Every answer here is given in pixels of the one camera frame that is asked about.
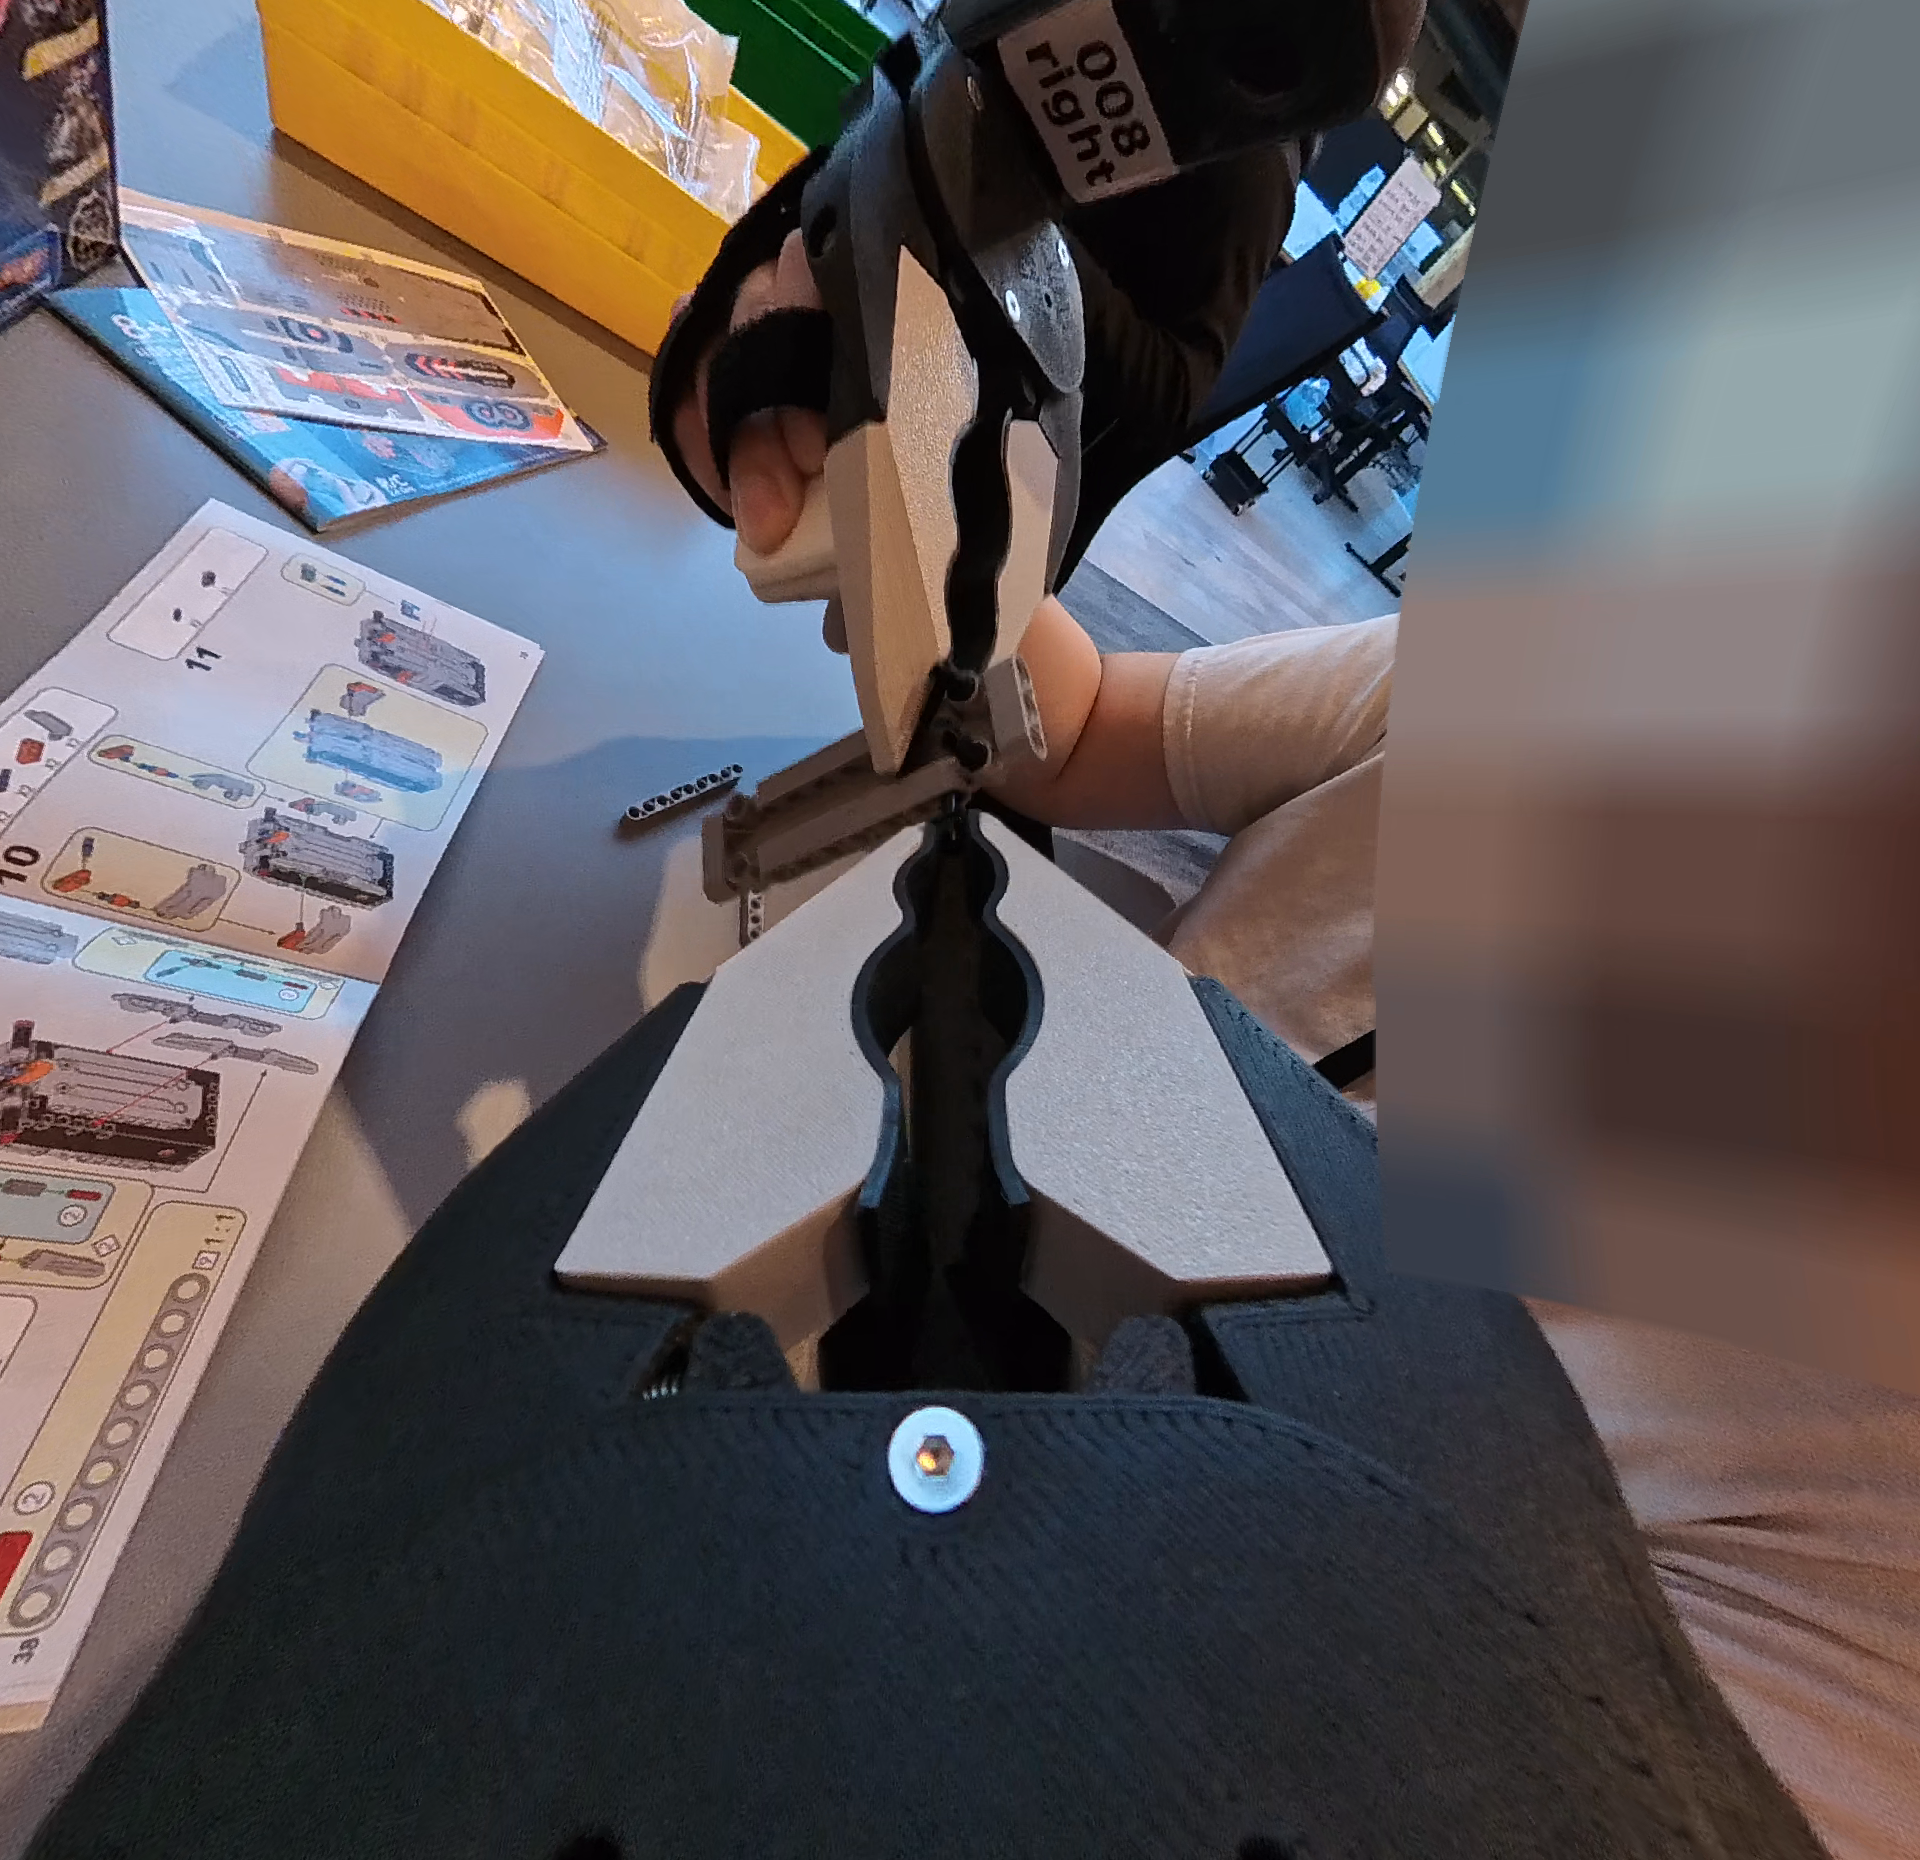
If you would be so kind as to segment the green plastic bin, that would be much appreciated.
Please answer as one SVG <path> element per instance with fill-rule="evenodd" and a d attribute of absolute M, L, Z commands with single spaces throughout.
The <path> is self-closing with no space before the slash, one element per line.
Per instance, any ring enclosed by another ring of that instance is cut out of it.
<path fill-rule="evenodd" d="M 830 141 L 876 54 L 943 0 L 684 0 L 736 43 L 732 88 L 800 144 Z"/>

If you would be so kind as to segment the person's right hand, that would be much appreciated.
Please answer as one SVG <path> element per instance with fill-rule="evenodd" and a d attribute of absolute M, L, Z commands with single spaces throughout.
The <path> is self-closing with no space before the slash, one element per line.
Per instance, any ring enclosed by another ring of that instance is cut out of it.
<path fill-rule="evenodd" d="M 748 552 L 776 552 L 824 472 L 832 320 L 810 285 L 774 263 L 707 282 L 660 347 L 652 431 L 693 502 Z"/>

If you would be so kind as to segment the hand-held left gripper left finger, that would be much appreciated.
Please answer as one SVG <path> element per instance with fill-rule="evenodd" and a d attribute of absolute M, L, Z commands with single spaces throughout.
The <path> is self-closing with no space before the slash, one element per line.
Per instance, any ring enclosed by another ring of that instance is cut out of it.
<path fill-rule="evenodd" d="M 940 834 L 911 825 L 715 967 L 555 1280 L 755 1316 L 801 1388 L 899 1378 L 933 1249 L 899 1043 Z"/>

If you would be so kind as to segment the blue booklet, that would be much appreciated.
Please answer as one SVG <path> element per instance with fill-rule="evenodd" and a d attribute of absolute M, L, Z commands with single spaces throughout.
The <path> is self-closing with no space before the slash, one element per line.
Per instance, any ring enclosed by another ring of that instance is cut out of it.
<path fill-rule="evenodd" d="M 143 288 L 61 288 L 50 307 L 312 532 L 436 500 L 467 479 L 454 450 L 432 437 L 221 402 Z"/>

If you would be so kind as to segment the grey desk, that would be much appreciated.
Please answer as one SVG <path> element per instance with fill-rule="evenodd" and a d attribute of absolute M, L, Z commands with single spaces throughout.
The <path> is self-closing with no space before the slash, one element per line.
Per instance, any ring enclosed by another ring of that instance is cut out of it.
<path fill-rule="evenodd" d="M 599 455 L 328 545 L 543 659 L 324 1101 L 91 1629 L 41 1728 L 4 1736 L 4 1856 L 128 1714 L 198 1606 L 277 1433 L 396 1251 L 527 1111 L 733 944 L 691 816 L 616 816 L 689 772 L 782 767 L 856 725 L 822 614 L 766 605 L 649 441 L 648 357 L 275 133 L 255 0 L 107 0 L 137 191 L 482 278 Z"/>

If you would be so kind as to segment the yellow plastic bin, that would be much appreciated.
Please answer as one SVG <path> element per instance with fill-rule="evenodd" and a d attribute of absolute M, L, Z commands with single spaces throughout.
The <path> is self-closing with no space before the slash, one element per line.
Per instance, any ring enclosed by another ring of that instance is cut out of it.
<path fill-rule="evenodd" d="M 660 347 L 733 221 L 423 0 L 254 2 L 282 133 Z M 758 197 L 804 144 L 733 88 L 728 112 L 758 139 Z"/>

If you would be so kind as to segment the white instruction booklet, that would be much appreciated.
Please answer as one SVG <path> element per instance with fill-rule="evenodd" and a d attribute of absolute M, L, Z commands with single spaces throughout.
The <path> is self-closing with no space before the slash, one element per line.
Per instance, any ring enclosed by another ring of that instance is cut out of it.
<path fill-rule="evenodd" d="M 540 664 L 209 500 L 4 704 L 6 1734 L 82 1647 Z"/>

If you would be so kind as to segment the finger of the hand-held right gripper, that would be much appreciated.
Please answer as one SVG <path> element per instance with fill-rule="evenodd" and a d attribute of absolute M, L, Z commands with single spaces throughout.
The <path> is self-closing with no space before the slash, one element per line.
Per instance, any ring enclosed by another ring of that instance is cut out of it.
<path fill-rule="evenodd" d="M 891 276 L 886 413 L 827 450 L 838 603 L 873 769 L 895 777 L 949 657 L 958 552 L 956 446 L 978 413 L 978 367 L 941 284 L 907 250 Z"/>
<path fill-rule="evenodd" d="M 959 446 L 959 665 L 1013 655 L 1053 574 L 1059 453 L 1034 417 L 978 419 Z"/>

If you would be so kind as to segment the black table frames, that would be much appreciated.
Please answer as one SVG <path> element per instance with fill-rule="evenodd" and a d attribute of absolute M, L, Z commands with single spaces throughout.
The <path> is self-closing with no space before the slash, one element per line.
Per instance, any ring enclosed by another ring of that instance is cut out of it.
<path fill-rule="evenodd" d="M 1355 513 L 1365 474 L 1403 474 L 1414 490 L 1429 437 L 1450 321 L 1407 284 L 1362 282 L 1337 231 L 1266 276 L 1194 422 L 1204 483 L 1242 513 L 1299 472 L 1314 503 Z"/>

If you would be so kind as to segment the white paper sign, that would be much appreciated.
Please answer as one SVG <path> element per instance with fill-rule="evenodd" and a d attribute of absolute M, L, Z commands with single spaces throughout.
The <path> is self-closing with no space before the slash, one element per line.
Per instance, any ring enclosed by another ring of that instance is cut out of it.
<path fill-rule="evenodd" d="M 1379 278 L 1379 269 L 1425 221 L 1442 189 L 1416 158 L 1405 156 L 1341 231 L 1341 254 L 1359 278 Z"/>

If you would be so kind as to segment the dark toy set box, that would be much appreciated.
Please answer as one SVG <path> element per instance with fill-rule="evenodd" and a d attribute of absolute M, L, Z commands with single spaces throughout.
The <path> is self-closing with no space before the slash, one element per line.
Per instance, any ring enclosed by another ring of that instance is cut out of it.
<path fill-rule="evenodd" d="M 1 325 L 117 250 L 105 0 L 1 0 Z"/>

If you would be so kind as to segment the sticker sheet in plastic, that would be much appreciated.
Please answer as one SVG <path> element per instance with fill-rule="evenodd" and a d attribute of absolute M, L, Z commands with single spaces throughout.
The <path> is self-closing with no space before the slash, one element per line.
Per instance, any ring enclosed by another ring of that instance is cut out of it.
<path fill-rule="evenodd" d="M 126 257 L 227 407 L 593 450 L 473 278 L 128 187 L 117 216 Z"/>

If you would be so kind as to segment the clear plastic bags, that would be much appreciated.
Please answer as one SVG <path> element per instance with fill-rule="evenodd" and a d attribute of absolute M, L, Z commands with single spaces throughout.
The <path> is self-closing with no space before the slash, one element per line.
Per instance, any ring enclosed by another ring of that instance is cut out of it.
<path fill-rule="evenodd" d="M 732 119 L 738 39 L 686 0 L 421 0 L 515 71 L 736 221 L 758 139 Z"/>

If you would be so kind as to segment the grey technic beam assembly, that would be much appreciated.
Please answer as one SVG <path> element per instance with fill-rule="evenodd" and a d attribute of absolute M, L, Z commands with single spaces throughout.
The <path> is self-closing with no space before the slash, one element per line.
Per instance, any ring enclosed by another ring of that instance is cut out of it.
<path fill-rule="evenodd" d="M 989 744 L 994 764 L 984 772 L 961 767 L 941 740 L 949 730 Z M 732 845 L 755 852 L 766 887 L 778 887 L 880 845 L 949 802 L 972 798 L 997 765 L 1038 762 L 1043 751 L 1034 684 L 1025 661 L 1012 655 L 984 674 L 969 700 L 931 697 L 899 772 L 876 767 L 868 736 L 856 730 L 762 777 L 755 787 L 732 794 L 701 824 L 701 889 L 714 904 L 733 897 L 724 864 Z"/>

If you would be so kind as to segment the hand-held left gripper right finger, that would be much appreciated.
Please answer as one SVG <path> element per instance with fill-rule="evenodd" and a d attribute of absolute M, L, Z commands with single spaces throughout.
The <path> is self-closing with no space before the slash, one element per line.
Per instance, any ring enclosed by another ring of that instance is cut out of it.
<path fill-rule="evenodd" d="M 995 816 L 985 921 L 1027 989 L 1002 1098 L 1021 1290 L 1085 1350 L 1122 1320 L 1332 1287 L 1332 1259 L 1188 972 Z"/>

